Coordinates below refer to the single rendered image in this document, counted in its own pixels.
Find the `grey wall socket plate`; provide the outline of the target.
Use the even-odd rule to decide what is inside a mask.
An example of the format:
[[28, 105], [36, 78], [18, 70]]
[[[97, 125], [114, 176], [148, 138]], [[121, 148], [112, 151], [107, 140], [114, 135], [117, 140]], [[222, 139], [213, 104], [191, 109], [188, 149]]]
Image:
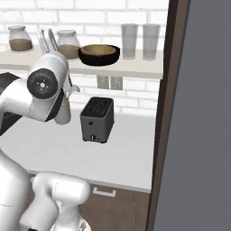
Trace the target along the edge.
[[111, 78], [111, 88], [113, 90], [123, 89], [123, 78], [122, 77], [112, 77]]
[[97, 75], [97, 87], [101, 89], [109, 89], [109, 77]]

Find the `clear drinking glass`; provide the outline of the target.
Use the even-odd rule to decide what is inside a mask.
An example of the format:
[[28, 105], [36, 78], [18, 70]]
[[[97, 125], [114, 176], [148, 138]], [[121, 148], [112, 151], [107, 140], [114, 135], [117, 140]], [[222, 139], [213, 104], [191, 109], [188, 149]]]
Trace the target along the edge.
[[124, 23], [121, 25], [122, 50], [125, 60], [135, 58], [138, 25], [135, 23]]
[[143, 25], [143, 59], [154, 60], [158, 46], [160, 25], [147, 23]]

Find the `glass jar with brown contents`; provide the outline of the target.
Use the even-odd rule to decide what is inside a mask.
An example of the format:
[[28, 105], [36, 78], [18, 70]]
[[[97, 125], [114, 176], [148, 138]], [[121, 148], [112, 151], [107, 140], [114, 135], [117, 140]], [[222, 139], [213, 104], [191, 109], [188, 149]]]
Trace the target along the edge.
[[32, 40], [24, 25], [12, 25], [8, 27], [9, 44], [12, 51], [30, 51]]
[[79, 48], [80, 43], [75, 30], [58, 31], [58, 51], [68, 60], [74, 60], [79, 57]]

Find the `black hob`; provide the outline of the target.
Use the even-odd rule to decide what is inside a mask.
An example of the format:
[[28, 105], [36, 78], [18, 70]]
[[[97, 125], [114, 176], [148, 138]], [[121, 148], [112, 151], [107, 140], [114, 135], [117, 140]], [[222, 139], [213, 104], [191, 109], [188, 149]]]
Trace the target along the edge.
[[[5, 72], [0, 74], [0, 96], [2, 95], [3, 91], [18, 77], [10, 72]], [[4, 134], [11, 126], [13, 126], [19, 119], [21, 118], [20, 115], [4, 112], [2, 126], [0, 128], [0, 136]]]

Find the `beige utensil pot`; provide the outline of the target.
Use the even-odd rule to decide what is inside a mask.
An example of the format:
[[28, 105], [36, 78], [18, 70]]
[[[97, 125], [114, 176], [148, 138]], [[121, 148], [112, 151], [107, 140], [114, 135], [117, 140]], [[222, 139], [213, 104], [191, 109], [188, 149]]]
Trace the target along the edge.
[[58, 125], [66, 125], [71, 119], [69, 100], [64, 97], [61, 102], [60, 110], [54, 120]]

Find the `grey metal kitchen tool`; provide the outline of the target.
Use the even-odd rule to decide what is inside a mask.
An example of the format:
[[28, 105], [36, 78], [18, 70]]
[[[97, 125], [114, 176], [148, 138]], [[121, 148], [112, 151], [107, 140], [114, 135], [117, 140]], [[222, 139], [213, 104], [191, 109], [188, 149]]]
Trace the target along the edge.
[[49, 52], [49, 46], [46, 42], [46, 39], [44, 37], [44, 30], [39, 30], [38, 32], [38, 41], [39, 41], [39, 44], [41, 46], [41, 49], [42, 49], [42, 52], [43, 53], [47, 53]]
[[54, 34], [53, 34], [52, 29], [48, 29], [48, 37], [49, 37], [49, 45], [50, 45], [50, 48], [51, 48], [53, 51], [57, 51], [57, 50], [58, 50], [58, 48], [57, 48], [57, 43], [56, 43], [56, 40], [55, 40], [55, 37], [54, 37]]

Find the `dark grey toaster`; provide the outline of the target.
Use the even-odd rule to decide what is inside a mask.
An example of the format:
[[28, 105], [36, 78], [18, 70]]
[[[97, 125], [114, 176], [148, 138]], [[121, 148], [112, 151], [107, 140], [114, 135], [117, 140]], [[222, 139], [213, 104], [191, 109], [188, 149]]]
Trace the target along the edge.
[[115, 122], [114, 114], [112, 98], [92, 97], [80, 113], [82, 139], [106, 143]]

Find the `brown wooden drawer front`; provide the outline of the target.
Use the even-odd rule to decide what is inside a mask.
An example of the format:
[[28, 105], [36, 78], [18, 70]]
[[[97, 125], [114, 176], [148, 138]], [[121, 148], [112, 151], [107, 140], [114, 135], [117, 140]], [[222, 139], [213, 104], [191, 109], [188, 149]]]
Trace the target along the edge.
[[[114, 198], [93, 194], [93, 188], [111, 192]], [[92, 231], [145, 231], [150, 193], [115, 184], [90, 182], [90, 196], [80, 206]]]

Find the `pale wall shelf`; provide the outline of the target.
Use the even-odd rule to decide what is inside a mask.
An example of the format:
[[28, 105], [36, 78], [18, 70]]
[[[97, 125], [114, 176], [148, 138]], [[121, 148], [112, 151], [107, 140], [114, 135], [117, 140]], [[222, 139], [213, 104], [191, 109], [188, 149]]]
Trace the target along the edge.
[[[28, 70], [41, 55], [39, 46], [27, 52], [0, 51], [0, 69]], [[115, 64], [104, 67], [91, 67], [81, 60], [70, 60], [69, 71], [72, 74], [162, 79], [163, 51], [157, 51], [155, 60], [144, 60], [143, 52], [137, 50], [134, 60], [119, 58]]]

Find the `brown tall cabinet side panel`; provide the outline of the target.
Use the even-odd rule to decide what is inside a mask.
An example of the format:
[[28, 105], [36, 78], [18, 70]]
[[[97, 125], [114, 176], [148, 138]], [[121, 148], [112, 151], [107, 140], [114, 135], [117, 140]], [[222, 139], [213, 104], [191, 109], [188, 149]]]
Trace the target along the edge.
[[163, 77], [160, 81], [155, 122], [152, 189], [145, 231], [153, 231], [154, 228], [189, 4], [190, 0], [170, 0], [169, 2], [163, 49]]

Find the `grey tall cabinet door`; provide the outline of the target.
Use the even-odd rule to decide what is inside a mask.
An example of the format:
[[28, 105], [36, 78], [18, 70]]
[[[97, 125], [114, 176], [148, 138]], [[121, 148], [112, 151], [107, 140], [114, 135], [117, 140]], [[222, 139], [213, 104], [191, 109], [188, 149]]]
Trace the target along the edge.
[[190, 0], [154, 231], [231, 231], [231, 0]]

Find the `white kitchen tool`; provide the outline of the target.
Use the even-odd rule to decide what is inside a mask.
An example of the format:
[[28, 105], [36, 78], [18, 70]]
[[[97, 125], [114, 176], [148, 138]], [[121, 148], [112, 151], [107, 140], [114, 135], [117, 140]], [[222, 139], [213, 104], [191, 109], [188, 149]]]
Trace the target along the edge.
[[73, 92], [80, 92], [80, 88], [77, 85], [73, 85], [69, 91], [66, 92], [66, 98], [69, 99]]

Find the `black bowl with wooden inside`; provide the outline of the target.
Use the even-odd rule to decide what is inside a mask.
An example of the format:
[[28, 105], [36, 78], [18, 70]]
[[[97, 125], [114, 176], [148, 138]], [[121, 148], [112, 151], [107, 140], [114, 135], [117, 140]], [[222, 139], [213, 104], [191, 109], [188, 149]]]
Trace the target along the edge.
[[86, 65], [94, 67], [108, 66], [116, 63], [120, 49], [108, 44], [89, 44], [79, 49], [79, 59]]

